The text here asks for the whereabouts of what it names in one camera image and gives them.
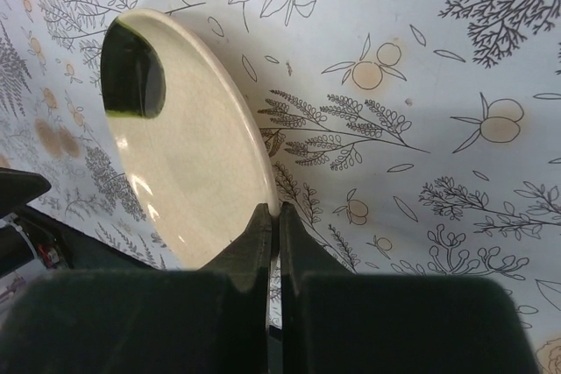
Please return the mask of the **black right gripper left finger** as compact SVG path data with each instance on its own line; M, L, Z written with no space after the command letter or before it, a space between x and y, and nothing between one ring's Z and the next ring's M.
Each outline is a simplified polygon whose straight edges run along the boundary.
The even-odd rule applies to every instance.
M36 280L2 326L2 372L267 372L272 222L258 205L197 271L70 270Z

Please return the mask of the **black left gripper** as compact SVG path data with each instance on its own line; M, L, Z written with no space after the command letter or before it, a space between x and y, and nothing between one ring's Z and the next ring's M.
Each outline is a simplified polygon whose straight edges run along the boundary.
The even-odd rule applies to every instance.
M1 276L28 271L130 269L131 258L62 222L23 208L45 194L51 183L41 174L1 168Z

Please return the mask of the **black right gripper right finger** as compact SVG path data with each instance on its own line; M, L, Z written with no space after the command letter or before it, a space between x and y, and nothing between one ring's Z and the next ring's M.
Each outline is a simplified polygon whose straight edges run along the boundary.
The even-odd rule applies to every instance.
M279 219L287 373L535 373L513 301L488 279L353 274Z

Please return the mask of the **cream plate with dark spot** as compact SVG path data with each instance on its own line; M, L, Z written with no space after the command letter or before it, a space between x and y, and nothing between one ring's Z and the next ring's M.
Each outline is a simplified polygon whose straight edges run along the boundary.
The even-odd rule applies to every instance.
M126 178L181 264L199 269L245 230L254 209L280 213L273 169L226 68L168 15L118 15L103 39L103 107Z

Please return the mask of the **floral table mat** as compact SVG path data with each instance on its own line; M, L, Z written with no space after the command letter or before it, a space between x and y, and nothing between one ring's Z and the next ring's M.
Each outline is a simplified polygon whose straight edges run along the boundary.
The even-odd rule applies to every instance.
M355 272L484 276L560 370L560 0L1 0L1 160L41 211L163 268L102 120L103 32L167 11L235 79L282 200Z

